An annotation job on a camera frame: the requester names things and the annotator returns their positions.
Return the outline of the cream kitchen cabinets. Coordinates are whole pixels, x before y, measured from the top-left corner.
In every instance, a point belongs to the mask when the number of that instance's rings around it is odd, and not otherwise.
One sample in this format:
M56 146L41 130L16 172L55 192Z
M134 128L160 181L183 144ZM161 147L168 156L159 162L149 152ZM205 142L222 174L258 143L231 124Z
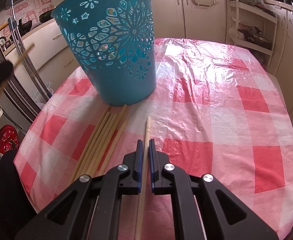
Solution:
M278 80L293 123L293 0L151 0L157 38L246 48Z

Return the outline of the white kitchen trolley shelf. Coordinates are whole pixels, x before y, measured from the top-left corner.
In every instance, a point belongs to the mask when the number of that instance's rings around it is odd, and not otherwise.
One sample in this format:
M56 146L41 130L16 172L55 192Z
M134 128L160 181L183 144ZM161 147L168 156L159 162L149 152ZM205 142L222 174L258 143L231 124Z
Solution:
M226 43L250 50L265 69L274 54L277 29L274 11L227 0Z

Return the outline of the wooden chopstick on table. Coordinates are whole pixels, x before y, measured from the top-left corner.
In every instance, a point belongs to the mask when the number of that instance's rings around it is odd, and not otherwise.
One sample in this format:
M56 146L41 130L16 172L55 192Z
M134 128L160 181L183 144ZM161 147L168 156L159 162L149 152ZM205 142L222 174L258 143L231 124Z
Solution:
M89 139L89 145L85 146L84 156L80 158L80 165L77 168L77 172L73 181L78 179L82 174L86 173L93 159L93 156L95 155L96 149L106 131L106 127L109 125L110 116L111 113L109 111L109 108L107 108L107 110L104 112L103 118L98 121L98 124L93 131L93 135Z
M110 108L111 108L111 106L107 105L105 110L103 111L101 117L99 118L99 121L98 121L97 125L95 126L92 134L90 135L90 137L89 137L89 139L88 139L88 141L87 141L87 143L86 143L86 145L85 145L85 147L84 147L84 149L83 149L83 151L81 153L81 156L80 156L80 158L78 160L78 163L77 163L77 165L76 165L76 167L75 167L75 169L74 169L74 171L72 173L72 176L71 176L71 178L70 178L70 180L68 182L68 186L70 186L73 183L74 178L76 177L76 174L77 174L77 172L78 172L78 170L80 168L80 165L81 165L81 163L82 163L82 161L83 161L83 159L84 159L84 157L86 155L86 152L89 149L89 146L90 146L91 142L93 141L93 137L96 135L99 126L101 125L102 121L105 118L106 113L110 110Z
M115 123L118 114L110 114L108 120L103 126L103 129L98 136L93 148L89 152L89 157L87 158L83 168L81 169L80 174L89 174L91 176L91 172L93 168L99 166L102 158L102 149L105 146L106 138L110 134L110 130Z
M99 143L97 150L95 152L95 155L93 157L93 162L90 163L88 169L87 169L87 173L93 177L96 172L97 172L97 168L99 167L102 157L104 156L104 153L106 151L106 148L108 147L112 136L114 135L114 132L116 130L116 128L118 127L124 113L125 110L127 109L127 105L123 105L121 111L116 114L116 117L113 117L109 123L109 126L106 129L105 134L102 137L101 142Z
M118 144L118 141L119 141L119 139L120 139L120 137L121 137L121 135L123 133L123 130L125 129L125 126L127 125L127 122L128 121L125 119L123 121L123 123L121 124L121 126L120 126L120 128L119 128L119 130L118 130L118 132L117 132L117 134L116 134L116 136L114 138L114 140L112 141L112 144L111 144L111 146L110 146L110 148L109 148L109 150L108 150L108 152L107 152L107 154L106 154L106 156L105 156L105 158L103 160L103 163L102 163L100 169L97 172L98 176L101 176L101 175L104 174L104 172L105 172L105 170L106 170L106 168L108 166L108 163L109 163L109 161L110 161L110 159L111 159L111 157L113 155L113 152L114 152L114 150L115 150L115 148L116 148L116 146Z

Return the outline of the grey refrigerator door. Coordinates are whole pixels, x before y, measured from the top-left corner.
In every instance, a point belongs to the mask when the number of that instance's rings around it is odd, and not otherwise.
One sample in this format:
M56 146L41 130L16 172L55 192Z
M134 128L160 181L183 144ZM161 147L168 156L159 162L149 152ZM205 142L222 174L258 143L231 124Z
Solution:
M0 48L0 62L4 60L5 57ZM40 113L40 108L27 94L15 76L6 85L0 98L0 106L8 115L9 120L18 124L25 132L28 131Z

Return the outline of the black frying pan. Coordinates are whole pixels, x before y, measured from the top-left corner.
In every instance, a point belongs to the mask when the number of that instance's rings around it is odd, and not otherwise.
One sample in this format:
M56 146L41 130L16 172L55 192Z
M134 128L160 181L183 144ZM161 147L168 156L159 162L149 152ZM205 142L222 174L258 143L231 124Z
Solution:
M44 12L41 11L39 14L37 14L35 10L24 12L21 16L18 17L17 21L20 36L27 34L29 31L39 26L40 24L51 20L52 11L53 9Z

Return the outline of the metal mop pole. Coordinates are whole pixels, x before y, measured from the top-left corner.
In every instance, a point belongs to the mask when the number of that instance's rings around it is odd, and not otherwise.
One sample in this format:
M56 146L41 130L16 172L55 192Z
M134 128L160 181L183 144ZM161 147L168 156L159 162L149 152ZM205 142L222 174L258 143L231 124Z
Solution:
M42 95L45 101L48 101L51 98L52 94L42 81L41 77L35 69L34 64L31 61L31 58L29 57L29 52L31 52L31 49L35 47L35 44L31 43L27 47L24 45L15 17L13 0L9 0L9 8L11 16L10 18L8 18L8 24L15 45L15 49L19 55L18 64L23 64L27 74L31 78L38 92Z

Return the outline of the red floral cushion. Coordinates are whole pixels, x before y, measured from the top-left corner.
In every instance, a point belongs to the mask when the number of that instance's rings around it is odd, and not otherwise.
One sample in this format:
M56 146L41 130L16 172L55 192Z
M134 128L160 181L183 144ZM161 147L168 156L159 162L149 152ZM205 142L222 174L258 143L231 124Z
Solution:
M0 153L5 154L20 147L19 137L16 129L11 125L4 125L0 129Z

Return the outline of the pink checkered tablecloth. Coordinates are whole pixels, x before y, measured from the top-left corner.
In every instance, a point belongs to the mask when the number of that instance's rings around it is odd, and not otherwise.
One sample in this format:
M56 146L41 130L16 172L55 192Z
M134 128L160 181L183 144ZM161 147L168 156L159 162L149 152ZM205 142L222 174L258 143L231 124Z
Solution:
M155 42L157 87L125 112L108 168L144 138L187 173L212 174L283 239L293 226L293 128L264 68L246 49L187 39ZM14 164L36 211L61 194L105 110L82 68L46 103Z

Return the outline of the teal perforated plastic basket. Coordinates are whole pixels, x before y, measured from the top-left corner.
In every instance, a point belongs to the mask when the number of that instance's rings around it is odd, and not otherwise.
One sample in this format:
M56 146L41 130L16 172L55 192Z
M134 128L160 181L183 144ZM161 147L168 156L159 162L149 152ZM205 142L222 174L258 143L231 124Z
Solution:
M155 90L151 0L64 0L52 17L105 103L132 105Z

